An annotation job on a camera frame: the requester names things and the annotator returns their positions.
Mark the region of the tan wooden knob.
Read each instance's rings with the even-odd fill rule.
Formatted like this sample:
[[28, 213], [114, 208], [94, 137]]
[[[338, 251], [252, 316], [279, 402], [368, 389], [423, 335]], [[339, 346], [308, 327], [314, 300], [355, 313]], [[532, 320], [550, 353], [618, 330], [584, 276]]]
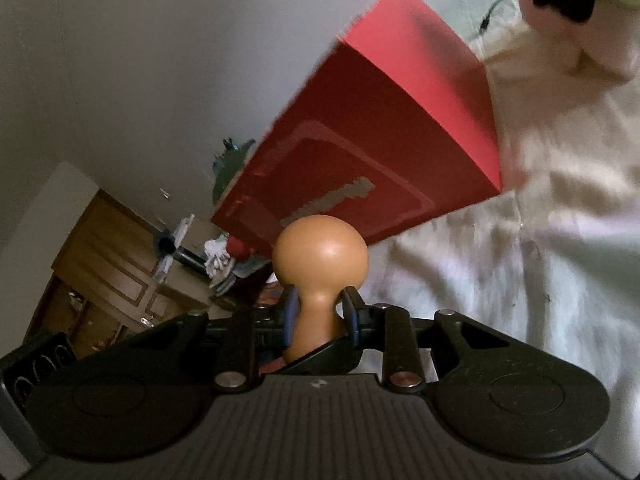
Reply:
[[341, 291], [358, 288], [367, 277], [366, 242], [347, 222], [325, 214], [300, 218], [287, 226], [273, 247], [276, 277], [297, 288], [299, 312], [292, 342], [284, 352], [291, 363], [344, 332], [336, 312]]

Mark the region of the red cardboard box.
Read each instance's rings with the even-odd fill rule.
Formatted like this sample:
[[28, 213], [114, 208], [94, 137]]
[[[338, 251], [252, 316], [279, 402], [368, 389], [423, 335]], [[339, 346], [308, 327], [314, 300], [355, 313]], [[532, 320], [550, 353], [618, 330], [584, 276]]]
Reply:
[[482, 62], [422, 0], [378, 0], [274, 121], [213, 222], [263, 255], [310, 214], [374, 244], [500, 190]]

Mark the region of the dark green board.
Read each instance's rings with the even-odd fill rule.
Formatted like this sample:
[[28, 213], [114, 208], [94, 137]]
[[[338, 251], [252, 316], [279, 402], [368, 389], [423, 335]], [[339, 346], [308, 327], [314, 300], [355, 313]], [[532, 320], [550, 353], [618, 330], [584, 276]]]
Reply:
[[236, 144], [232, 138], [228, 138], [222, 140], [222, 144], [224, 144], [224, 151], [215, 157], [212, 165], [214, 174], [212, 199], [214, 204], [220, 201], [235, 175], [242, 170], [245, 159], [256, 141], [250, 139], [243, 144]]

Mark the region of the red round object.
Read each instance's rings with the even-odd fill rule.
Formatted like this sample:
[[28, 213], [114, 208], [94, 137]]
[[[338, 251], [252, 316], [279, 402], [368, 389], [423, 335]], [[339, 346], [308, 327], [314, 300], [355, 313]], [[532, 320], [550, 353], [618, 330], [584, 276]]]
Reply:
[[226, 241], [226, 252], [234, 260], [245, 262], [253, 255], [253, 248], [230, 235]]

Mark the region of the green pink plush toy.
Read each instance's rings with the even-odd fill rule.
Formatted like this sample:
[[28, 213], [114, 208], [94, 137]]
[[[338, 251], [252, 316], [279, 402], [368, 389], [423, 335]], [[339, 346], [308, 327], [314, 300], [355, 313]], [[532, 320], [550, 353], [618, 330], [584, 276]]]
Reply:
[[518, 0], [523, 20], [552, 39], [554, 57], [574, 70], [583, 56], [607, 72], [639, 73], [639, 0]]

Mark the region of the cream fluffy blanket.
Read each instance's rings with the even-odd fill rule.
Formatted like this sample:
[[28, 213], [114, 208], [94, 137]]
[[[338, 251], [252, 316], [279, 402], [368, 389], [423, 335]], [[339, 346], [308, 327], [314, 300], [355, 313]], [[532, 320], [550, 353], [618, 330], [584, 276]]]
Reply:
[[611, 396], [598, 454], [639, 472], [639, 84], [565, 73], [520, 21], [475, 41], [501, 193], [371, 249], [362, 296], [457, 310], [589, 370]]

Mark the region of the brown wooden cabinet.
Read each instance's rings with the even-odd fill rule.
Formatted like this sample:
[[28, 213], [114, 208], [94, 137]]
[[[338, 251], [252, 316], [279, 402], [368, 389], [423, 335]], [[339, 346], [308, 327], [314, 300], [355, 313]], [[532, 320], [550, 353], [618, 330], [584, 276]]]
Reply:
[[155, 278], [159, 236], [107, 192], [97, 192], [53, 261], [24, 341], [63, 333], [83, 358], [192, 310], [226, 318], [208, 284], [181, 263]]

